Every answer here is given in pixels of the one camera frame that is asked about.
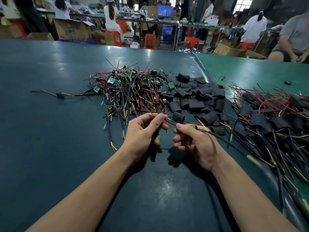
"blue plastic crate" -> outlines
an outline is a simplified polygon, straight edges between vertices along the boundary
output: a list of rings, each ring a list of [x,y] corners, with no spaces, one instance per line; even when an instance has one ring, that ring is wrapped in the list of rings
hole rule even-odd
[[[162,31],[163,41],[171,41],[172,40],[172,30],[173,27],[164,27]]]

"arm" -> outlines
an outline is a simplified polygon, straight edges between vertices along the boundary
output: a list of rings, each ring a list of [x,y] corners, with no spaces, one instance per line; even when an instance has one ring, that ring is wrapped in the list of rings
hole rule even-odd
[[[122,147],[27,232],[95,231],[128,169],[149,147],[153,133],[160,126],[168,129],[162,123],[167,116],[154,115],[144,114],[130,121]]]
[[[176,125],[174,133],[174,147],[189,151],[203,168],[214,174],[242,232],[299,232],[214,136],[181,124]]]

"long black hair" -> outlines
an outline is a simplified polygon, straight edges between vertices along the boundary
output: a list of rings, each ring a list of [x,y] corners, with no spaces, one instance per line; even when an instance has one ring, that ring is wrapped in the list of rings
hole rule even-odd
[[[108,2],[108,12],[109,12],[109,18],[111,20],[114,20],[115,10],[114,10],[114,3],[113,2]]]
[[[259,22],[263,18],[263,16],[264,16],[264,13],[263,13],[263,11],[261,11],[259,13],[259,16],[257,17],[257,21]]]
[[[7,5],[7,0],[1,0],[4,5]]]
[[[67,9],[65,0],[55,0],[55,6],[60,10]]]

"white shirt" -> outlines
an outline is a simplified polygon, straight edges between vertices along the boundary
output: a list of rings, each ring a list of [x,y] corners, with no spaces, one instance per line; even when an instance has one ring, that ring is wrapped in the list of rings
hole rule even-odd
[[[207,15],[209,15],[209,17],[207,19],[204,20],[204,23],[208,23],[209,22],[209,18],[212,15],[212,12],[214,10],[214,5],[211,4],[210,6],[207,7],[207,9],[205,10],[204,16],[202,19],[206,18]]]
[[[251,17],[248,22],[245,24],[243,29],[246,31],[245,34],[241,37],[241,41],[256,43],[260,38],[261,32],[266,30],[267,19],[263,18],[258,22],[258,15]]]
[[[115,16],[114,16],[114,19],[110,19],[108,5],[104,7],[105,25],[112,25],[116,23],[116,16],[119,14],[119,11],[116,7],[113,6],[113,8],[114,8]]]
[[[7,5],[4,5],[0,0],[1,7],[3,9],[3,14],[7,19],[20,19],[20,13],[16,8],[14,0],[7,0]]]
[[[69,0],[65,0],[65,4],[66,4],[66,10],[61,10],[61,9],[58,9],[56,6],[55,6],[55,1],[56,0],[48,0],[51,4],[52,4],[52,8],[55,12],[55,18],[56,19],[71,19],[70,18],[70,10],[69,8],[72,8],[71,4],[70,4],[70,1]]]

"open cardboard box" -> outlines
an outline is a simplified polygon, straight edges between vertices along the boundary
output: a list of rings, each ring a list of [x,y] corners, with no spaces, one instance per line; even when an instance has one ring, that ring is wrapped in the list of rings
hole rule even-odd
[[[232,57],[239,57],[239,58],[255,58],[255,59],[265,59],[266,57],[255,53],[251,50],[243,50],[243,49],[236,49],[226,46],[225,44],[219,43],[218,46],[215,48],[214,55],[223,55],[223,56],[232,56]]]
[[[54,24],[61,40],[87,41],[91,38],[93,23],[72,19],[54,19]]]

